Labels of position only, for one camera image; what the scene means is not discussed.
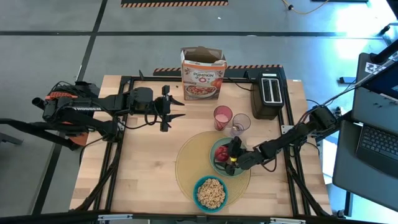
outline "laptop keyboard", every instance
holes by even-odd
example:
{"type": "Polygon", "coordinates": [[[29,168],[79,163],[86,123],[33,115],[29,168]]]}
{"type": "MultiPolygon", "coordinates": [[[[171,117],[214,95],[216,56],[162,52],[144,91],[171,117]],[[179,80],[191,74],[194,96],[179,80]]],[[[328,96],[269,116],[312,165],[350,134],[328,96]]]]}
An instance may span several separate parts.
{"type": "Polygon", "coordinates": [[[360,146],[398,161],[398,137],[364,125],[360,146]]]}

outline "green plate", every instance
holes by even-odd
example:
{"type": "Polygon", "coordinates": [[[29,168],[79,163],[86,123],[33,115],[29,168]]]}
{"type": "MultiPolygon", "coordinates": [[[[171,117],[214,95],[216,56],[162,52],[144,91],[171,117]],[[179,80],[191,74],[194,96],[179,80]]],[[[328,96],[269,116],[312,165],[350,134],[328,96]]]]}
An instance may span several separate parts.
{"type": "MultiPolygon", "coordinates": [[[[221,138],[221,139],[217,140],[217,141],[214,143],[213,147],[212,147],[211,150],[210,150],[210,164],[211,164],[211,166],[213,167],[213,169],[214,169],[217,173],[219,173],[219,174],[221,174],[221,175],[223,175],[223,176],[225,176],[225,177],[236,177],[236,176],[241,175],[241,174],[243,173],[243,171],[244,171],[244,170],[242,170],[241,168],[235,169],[234,175],[231,176],[231,175],[228,175],[225,171],[219,170],[219,169],[214,165],[214,153],[216,152],[216,149],[217,149],[218,147],[224,145],[224,144],[229,143],[232,139],[233,139],[233,138],[231,138],[231,137],[221,138]]],[[[241,147],[242,147],[243,149],[247,149],[246,146],[245,146],[243,143],[242,143],[241,147]]]]}

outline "pink cup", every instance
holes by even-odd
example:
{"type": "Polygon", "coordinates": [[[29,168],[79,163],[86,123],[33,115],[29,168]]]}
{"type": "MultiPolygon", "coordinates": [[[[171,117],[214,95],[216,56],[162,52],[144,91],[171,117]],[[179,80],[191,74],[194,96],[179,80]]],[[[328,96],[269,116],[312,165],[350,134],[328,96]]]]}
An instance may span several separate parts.
{"type": "Polygon", "coordinates": [[[232,119],[232,111],[227,106],[218,106],[214,110],[214,128],[217,131],[224,130],[225,126],[232,119]]]}

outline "clear plastic cup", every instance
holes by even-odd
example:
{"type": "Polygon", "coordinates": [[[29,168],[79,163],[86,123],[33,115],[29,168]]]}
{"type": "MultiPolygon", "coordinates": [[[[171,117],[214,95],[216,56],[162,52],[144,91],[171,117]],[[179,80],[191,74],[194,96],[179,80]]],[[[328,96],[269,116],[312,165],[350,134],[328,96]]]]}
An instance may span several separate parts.
{"type": "Polygon", "coordinates": [[[245,130],[249,129],[251,120],[246,114],[237,114],[232,120],[232,137],[240,136],[245,130]]]}

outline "cereal box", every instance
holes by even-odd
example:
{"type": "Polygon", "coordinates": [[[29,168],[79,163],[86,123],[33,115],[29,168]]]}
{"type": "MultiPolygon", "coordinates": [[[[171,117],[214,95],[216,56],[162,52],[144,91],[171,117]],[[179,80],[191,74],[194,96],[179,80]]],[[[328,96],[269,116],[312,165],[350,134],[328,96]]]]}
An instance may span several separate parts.
{"type": "Polygon", "coordinates": [[[221,50],[206,47],[181,49],[181,73],[186,100],[216,100],[226,68],[221,50]]]}

